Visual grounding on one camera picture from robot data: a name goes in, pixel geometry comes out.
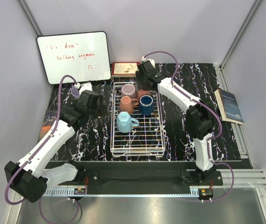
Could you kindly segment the lavender tumbler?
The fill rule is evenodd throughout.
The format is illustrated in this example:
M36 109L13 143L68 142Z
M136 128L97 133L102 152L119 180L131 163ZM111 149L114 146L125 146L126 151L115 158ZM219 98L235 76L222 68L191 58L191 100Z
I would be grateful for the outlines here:
M71 94L75 99L79 99L80 97L79 90L75 86L71 88Z

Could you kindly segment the coral pink tumbler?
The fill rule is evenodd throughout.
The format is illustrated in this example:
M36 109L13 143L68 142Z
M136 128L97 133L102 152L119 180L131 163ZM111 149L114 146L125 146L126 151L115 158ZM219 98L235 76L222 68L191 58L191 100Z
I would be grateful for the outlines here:
M138 90L137 91L137 99L139 100L142 96L144 95L150 95L151 91L146 91L146 90Z

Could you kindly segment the salmon square mug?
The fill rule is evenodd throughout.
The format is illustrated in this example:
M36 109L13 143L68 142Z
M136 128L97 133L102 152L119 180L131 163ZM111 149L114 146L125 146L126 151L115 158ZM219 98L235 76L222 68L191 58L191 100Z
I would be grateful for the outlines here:
M129 96L123 96L120 99L120 111L121 112L128 112L129 114L133 114L134 107L139 104L137 98L130 98Z

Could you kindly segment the light blue faceted mug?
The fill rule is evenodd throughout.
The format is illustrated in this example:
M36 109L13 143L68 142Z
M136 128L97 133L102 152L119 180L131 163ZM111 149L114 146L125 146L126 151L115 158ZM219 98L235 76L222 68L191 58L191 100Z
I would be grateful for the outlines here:
M121 133L129 133L139 125L139 121L132 118L128 112L120 112L117 116L117 127Z

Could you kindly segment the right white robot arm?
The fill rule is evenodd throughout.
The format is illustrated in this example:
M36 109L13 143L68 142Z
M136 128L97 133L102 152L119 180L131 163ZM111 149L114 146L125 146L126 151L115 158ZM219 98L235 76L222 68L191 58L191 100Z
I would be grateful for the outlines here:
M184 129L195 145L196 166L195 171L181 173L182 185L209 185L216 172L211 138L217 117L210 103L187 92L174 81L173 77L156 70L149 60L137 67L137 87L166 96L185 112Z

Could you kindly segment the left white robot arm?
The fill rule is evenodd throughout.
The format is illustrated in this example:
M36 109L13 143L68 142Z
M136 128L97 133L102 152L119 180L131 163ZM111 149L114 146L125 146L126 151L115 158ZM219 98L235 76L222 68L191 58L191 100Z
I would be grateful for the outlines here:
M90 90L83 91L71 106L58 108L56 121L41 141L17 163L9 161L6 164L5 201L10 205L17 204L8 198L10 189L34 203L48 188L64 182L81 184L85 178L85 168L77 162L68 161L51 169L46 169L46 166L78 129L90 119L97 119L105 114L103 95Z

